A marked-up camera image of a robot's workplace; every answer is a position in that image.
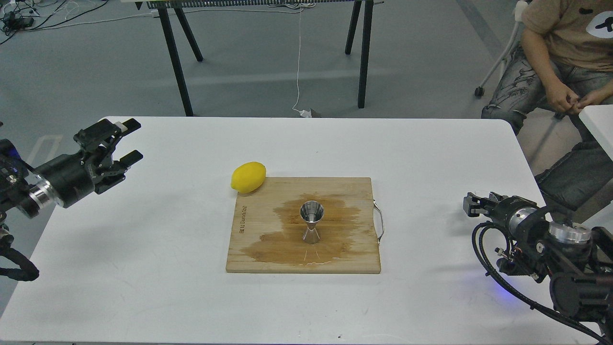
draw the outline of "person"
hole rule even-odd
[[[506,120],[517,135],[545,100],[566,114],[581,142],[535,179],[548,204],[576,211],[613,178],[613,161],[579,119],[586,106],[613,104],[613,0],[534,0],[522,21],[520,45],[481,118]]]

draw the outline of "jigger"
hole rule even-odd
[[[302,239],[308,244],[319,242],[319,234],[315,225],[324,217],[324,207],[317,201],[307,201],[300,207],[300,216],[306,222],[306,230]]]

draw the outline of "spilled liquid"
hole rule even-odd
[[[324,217],[316,229],[321,240],[316,244],[302,241],[307,224],[300,216],[300,207],[308,200],[316,200],[324,207]],[[260,236],[260,241],[243,248],[242,252],[257,262],[281,263],[295,266],[318,266],[359,255],[353,252],[352,236],[364,224],[358,220],[360,209],[347,207],[343,195],[304,193],[297,200],[283,203],[274,209],[281,230]]]

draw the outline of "table leg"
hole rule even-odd
[[[370,51],[370,28],[373,22],[373,0],[367,0],[364,7],[364,33],[362,34],[362,60],[360,61],[360,84],[357,94],[357,107],[364,108],[366,99],[366,76],[368,75],[368,53]]]
[[[189,45],[192,47],[192,51],[196,56],[196,60],[198,62],[202,62],[202,54],[200,53],[200,48],[198,48],[198,43],[196,43],[196,39],[194,38],[194,34],[189,27],[188,19],[185,18],[185,13],[182,8],[176,8],[175,13],[177,14],[177,18],[179,19],[179,23],[181,23],[181,27],[183,28],[183,32],[185,36],[188,38]]]
[[[347,35],[347,44],[345,45],[345,54],[351,54],[353,47],[353,37],[356,35],[357,19],[360,17],[360,8],[362,1],[353,2],[353,12],[351,13],[351,22],[349,23],[349,34]]]
[[[168,45],[170,62],[172,62],[172,68],[174,69],[175,77],[177,78],[177,86],[179,86],[179,93],[181,94],[185,116],[194,116],[191,103],[189,101],[188,88],[185,84],[185,77],[183,76],[183,70],[181,68],[181,61],[179,60],[179,53],[177,52],[177,45],[172,34],[170,20],[168,18],[168,10],[166,8],[158,8],[158,13],[160,22],[162,23],[162,29],[164,30],[166,45]]]

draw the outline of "power adapter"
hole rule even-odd
[[[4,23],[3,31],[19,31],[32,26],[34,24],[34,18],[17,18],[15,13],[9,12],[4,14],[2,22]]]
[[[313,108],[309,108],[309,110],[301,110],[299,111],[300,116],[302,117],[321,117],[321,114],[313,110]]]

